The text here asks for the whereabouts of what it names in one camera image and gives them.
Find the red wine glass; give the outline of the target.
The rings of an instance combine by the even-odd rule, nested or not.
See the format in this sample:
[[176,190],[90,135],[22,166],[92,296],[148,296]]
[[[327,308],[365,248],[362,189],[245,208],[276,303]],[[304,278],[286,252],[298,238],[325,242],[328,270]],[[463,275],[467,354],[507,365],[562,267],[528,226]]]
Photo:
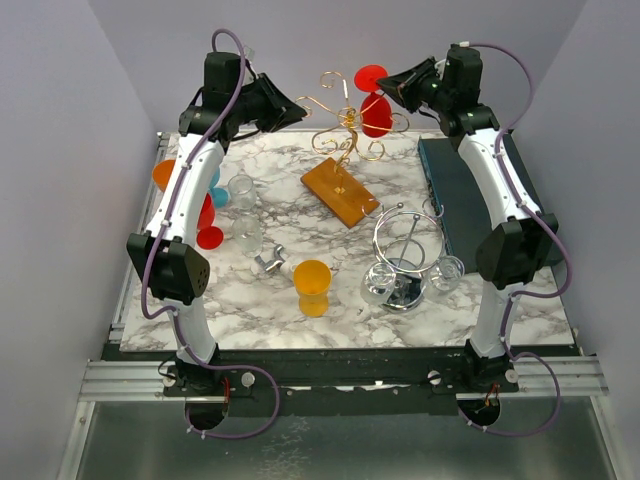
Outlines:
[[362,132],[370,138],[381,138],[393,125],[391,105],[379,92],[377,81],[385,78],[387,71],[378,64],[361,67],[354,75],[356,88],[367,94],[360,107]]
[[209,193],[205,195],[197,223],[196,243],[203,250],[217,249],[224,241],[223,231],[214,226],[215,206]]

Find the clear glass on chrome rack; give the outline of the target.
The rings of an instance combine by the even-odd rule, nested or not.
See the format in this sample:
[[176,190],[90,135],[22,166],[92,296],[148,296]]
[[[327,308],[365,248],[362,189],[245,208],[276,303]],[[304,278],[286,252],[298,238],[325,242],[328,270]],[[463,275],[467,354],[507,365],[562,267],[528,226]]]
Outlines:
[[384,262],[369,267],[361,281],[361,297],[370,305],[386,303],[395,290],[397,272]]

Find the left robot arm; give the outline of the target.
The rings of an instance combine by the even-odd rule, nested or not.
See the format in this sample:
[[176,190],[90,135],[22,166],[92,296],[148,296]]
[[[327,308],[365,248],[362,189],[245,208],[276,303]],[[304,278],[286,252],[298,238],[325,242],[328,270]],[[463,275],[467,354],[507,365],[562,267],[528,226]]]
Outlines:
[[271,133],[301,121],[305,110],[264,73],[254,74],[243,56],[211,52],[204,84],[181,114],[180,140],[160,206],[126,250],[141,280],[141,311],[148,319],[167,315],[177,340],[172,378],[201,395],[222,380],[218,344],[206,319],[202,296],[210,265],[196,249],[198,220],[210,182],[241,126]]

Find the yellow wine glass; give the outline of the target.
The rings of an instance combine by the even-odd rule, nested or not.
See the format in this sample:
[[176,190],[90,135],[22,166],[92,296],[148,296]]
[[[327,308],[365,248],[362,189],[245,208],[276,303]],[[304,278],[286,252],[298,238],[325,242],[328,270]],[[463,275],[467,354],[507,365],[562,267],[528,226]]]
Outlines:
[[328,291],[332,281],[329,267],[319,260],[301,262],[293,272],[299,308],[308,317],[320,317],[329,308]]

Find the white cylinder fitting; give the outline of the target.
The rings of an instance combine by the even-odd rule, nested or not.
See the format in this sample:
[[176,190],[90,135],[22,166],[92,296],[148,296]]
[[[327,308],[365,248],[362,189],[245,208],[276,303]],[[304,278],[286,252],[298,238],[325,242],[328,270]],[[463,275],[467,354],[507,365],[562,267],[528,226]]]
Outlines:
[[285,262],[285,263],[283,263],[281,265],[280,272],[286,278],[288,278],[289,280],[292,280],[296,268],[297,268],[297,264],[296,263]]

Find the clear wine glass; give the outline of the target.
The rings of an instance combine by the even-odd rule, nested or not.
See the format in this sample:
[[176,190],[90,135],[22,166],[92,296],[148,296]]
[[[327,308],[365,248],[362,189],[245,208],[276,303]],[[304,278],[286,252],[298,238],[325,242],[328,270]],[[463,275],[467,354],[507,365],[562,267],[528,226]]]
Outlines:
[[257,193],[251,177],[238,174],[228,182],[231,203],[240,210],[250,210],[257,201]]
[[250,215],[238,217],[232,224],[233,238],[242,253],[254,258],[262,252],[263,235],[259,220]]

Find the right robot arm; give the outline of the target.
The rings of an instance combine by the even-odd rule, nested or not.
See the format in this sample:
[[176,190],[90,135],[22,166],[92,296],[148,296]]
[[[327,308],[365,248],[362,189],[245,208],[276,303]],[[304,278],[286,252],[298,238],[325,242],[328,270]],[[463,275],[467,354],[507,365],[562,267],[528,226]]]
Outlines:
[[480,392],[509,359],[508,338],[520,297],[559,242],[558,222],[533,200],[520,180],[490,107],[482,104],[481,43],[452,44],[444,60],[433,57],[393,76],[377,79],[384,94],[410,113],[427,106],[442,133],[470,170],[487,208],[491,231],[476,251],[483,280],[478,320],[465,345],[460,379]]

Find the orange wine glass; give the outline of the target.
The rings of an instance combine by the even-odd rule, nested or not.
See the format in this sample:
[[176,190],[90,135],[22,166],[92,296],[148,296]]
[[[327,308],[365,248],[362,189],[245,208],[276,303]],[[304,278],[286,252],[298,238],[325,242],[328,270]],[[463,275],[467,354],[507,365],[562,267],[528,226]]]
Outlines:
[[169,184],[173,169],[175,166],[174,159],[167,159],[159,162],[152,171],[152,180],[156,187],[164,192]]

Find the blue wine glass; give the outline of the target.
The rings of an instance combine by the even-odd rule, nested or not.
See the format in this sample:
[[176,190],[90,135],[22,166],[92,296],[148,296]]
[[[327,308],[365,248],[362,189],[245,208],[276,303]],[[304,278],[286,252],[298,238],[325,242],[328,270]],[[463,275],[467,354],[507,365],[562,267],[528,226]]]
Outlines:
[[213,205],[216,209],[225,207],[229,202],[228,192],[224,188],[218,186],[219,180],[220,170],[217,170],[211,178],[208,188]]

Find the aluminium rail frame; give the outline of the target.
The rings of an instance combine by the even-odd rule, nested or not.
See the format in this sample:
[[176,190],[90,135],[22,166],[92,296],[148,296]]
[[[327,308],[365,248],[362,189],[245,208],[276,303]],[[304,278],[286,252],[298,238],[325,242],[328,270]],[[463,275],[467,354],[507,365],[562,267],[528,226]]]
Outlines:
[[504,439],[457,414],[468,394],[459,360],[480,303],[469,275],[449,298],[405,314],[364,303],[372,261],[365,221],[348,230],[300,178],[320,156],[305,131],[234,145],[223,174],[251,176],[266,246],[318,258],[334,276],[329,312],[303,316],[289,280],[269,275],[233,243],[210,254],[205,306],[231,392],[171,382],[176,342],[166,317],[146,319],[134,272],[99,360],[82,381],[63,479],[628,479],[599,360],[575,345],[559,300],[525,300],[517,349],[534,350],[474,394],[507,430],[561,414],[548,431]]

